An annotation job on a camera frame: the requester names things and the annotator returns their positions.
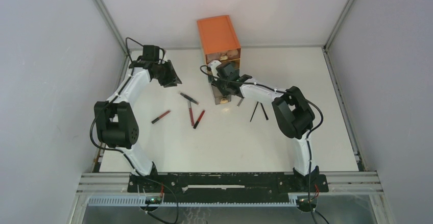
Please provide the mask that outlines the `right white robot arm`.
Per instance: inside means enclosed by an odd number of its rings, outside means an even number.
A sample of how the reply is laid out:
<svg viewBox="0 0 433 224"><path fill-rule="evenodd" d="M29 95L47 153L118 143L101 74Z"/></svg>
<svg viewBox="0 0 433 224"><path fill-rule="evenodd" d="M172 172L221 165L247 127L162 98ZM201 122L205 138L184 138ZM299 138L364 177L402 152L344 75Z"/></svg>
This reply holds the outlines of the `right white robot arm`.
<svg viewBox="0 0 433 224"><path fill-rule="evenodd" d="M315 114L311 108L312 103L307 101L301 90L296 86L281 90L261 84L250 75L241 76L231 61L222 63L214 60L205 65L205 68L203 73L222 96L238 96L272 105L280 131L297 141L294 146L296 187L301 191L309 191L314 187L316 180L312 173L318 170L313 161L309 136L314 130Z"/></svg>

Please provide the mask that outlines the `red lipstick black cap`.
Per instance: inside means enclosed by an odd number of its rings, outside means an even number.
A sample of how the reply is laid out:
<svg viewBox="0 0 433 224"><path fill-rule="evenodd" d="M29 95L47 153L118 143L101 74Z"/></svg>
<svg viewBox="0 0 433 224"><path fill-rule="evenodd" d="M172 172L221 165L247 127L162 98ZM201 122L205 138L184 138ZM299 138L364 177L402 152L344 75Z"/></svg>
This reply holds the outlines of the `red lipstick black cap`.
<svg viewBox="0 0 433 224"><path fill-rule="evenodd" d="M200 123L200 121L201 121L201 119L202 119L202 117L203 117L203 115L204 115L205 112L206 112L206 110L203 110L203 111L200 113L198 119L196 120L196 122L195 122L194 125L193 125L193 128L194 128L194 129L196 129L196 128L198 127L198 125L199 125L199 123Z"/></svg>

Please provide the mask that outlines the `orange three-drawer organizer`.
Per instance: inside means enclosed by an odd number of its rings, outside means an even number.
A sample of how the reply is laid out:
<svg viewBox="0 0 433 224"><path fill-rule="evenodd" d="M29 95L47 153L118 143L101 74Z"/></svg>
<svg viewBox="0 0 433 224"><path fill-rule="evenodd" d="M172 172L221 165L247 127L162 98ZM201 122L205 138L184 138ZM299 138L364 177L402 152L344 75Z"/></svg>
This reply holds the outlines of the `orange three-drawer organizer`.
<svg viewBox="0 0 433 224"><path fill-rule="evenodd" d="M208 17L197 20L201 49L205 55L240 48L240 42L229 15Z"/></svg>

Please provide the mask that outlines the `clear top drawer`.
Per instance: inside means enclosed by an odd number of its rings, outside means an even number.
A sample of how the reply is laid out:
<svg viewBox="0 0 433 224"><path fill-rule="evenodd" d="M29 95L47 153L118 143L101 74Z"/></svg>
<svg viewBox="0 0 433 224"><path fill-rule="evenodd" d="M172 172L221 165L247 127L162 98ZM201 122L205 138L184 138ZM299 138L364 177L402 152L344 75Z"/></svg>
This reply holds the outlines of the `clear top drawer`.
<svg viewBox="0 0 433 224"><path fill-rule="evenodd" d="M206 54L205 58L206 58L207 63L210 63L211 61L214 61L214 60L219 60L221 62L232 61L232 60L239 59L240 53L241 53L241 49L237 48L237 49L231 49L228 51L221 51L221 52Z"/></svg>

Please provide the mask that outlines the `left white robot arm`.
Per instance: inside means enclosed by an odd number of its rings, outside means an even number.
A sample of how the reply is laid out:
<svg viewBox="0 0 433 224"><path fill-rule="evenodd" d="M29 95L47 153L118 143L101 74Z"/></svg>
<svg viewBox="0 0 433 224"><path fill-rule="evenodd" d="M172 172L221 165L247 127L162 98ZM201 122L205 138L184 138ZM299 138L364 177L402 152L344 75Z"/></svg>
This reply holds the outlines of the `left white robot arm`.
<svg viewBox="0 0 433 224"><path fill-rule="evenodd" d="M153 172L156 166L137 144L139 125L133 105L143 89L153 80L168 88L180 85L170 60L164 60L165 50L155 45L144 45L142 54L131 61L124 80L113 95L94 105L95 118L89 134L97 134L108 151L120 152L132 167L133 174L141 176L140 186L148 192L155 191L160 179Z"/></svg>

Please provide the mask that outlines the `clear drawer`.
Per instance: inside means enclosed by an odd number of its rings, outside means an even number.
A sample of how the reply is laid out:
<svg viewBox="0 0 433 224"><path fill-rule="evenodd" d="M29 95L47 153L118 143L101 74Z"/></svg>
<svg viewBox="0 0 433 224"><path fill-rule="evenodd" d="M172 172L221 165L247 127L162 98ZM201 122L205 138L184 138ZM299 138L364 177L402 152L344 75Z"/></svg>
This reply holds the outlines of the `clear drawer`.
<svg viewBox="0 0 433 224"><path fill-rule="evenodd" d="M214 97L214 103L216 105L222 105L231 102L231 95L223 95L218 88L211 84L211 90Z"/></svg>
<svg viewBox="0 0 433 224"><path fill-rule="evenodd" d="M240 68L240 59L233 60L234 68L239 69Z"/></svg>
<svg viewBox="0 0 433 224"><path fill-rule="evenodd" d="M239 59L240 53L241 53L241 49L237 48L237 49L231 49L228 51L221 51L221 52L206 54L205 58L206 58L207 63L210 63L211 61L214 61L214 60L219 60L221 62L232 61L232 60Z"/></svg>

